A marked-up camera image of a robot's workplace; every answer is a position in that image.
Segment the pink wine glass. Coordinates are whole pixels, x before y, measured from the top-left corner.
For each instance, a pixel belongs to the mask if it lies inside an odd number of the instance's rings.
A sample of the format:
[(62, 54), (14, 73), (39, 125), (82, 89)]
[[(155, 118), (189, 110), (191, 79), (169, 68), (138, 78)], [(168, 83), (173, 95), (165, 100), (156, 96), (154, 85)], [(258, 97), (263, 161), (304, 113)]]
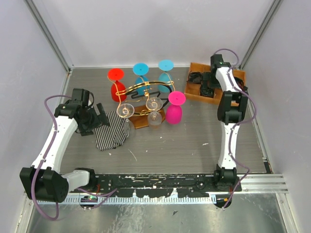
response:
[(182, 105), (186, 101), (184, 93), (173, 91), (169, 94), (168, 100), (170, 106), (167, 108), (166, 121), (170, 124), (178, 124), (182, 120), (183, 110)]

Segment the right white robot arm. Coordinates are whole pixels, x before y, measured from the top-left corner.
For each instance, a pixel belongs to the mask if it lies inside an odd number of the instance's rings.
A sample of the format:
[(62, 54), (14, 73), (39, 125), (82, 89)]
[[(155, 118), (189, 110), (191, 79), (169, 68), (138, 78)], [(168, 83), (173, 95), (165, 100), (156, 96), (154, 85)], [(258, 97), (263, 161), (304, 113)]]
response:
[(210, 58), (210, 71), (203, 74), (201, 88), (212, 90), (219, 88), (222, 96), (217, 110), (217, 119), (221, 124), (221, 152), (213, 173), (213, 185), (218, 191), (225, 191), (238, 182), (236, 146), (239, 124), (244, 120), (248, 97), (245, 81), (233, 75), (233, 68), (223, 56), (215, 53)]

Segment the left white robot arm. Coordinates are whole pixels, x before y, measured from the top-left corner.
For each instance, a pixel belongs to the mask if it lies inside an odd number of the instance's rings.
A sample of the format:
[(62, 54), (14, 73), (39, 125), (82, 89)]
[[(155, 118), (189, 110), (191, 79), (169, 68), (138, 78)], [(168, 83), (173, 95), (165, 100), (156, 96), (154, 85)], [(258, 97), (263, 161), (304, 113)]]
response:
[(58, 105), (54, 112), (48, 112), (53, 121), (50, 134), (38, 157), (30, 167), (21, 169), (19, 177), (28, 198), (61, 203), (69, 192), (80, 187), (93, 192), (98, 183), (91, 168), (60, 173), (71, 137), (74, 133), (93, 135), (94, 129), (110, 123), (102, 104), (94, 104), (93, 93), (81, 88), (73, 89), (65, 103)]

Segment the black white striped cloth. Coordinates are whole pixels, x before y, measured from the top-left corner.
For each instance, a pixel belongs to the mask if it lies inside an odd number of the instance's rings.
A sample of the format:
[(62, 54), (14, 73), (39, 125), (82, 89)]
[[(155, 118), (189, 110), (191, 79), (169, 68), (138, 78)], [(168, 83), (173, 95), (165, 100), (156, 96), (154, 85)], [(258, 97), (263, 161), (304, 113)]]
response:
[(111, 111), (106, 116), (110, 126), (102, 125), (95, 129), (96, 147), (100, 151), (122, 146), (130, 132), (125, 118), (120, 117), (116, 111)]

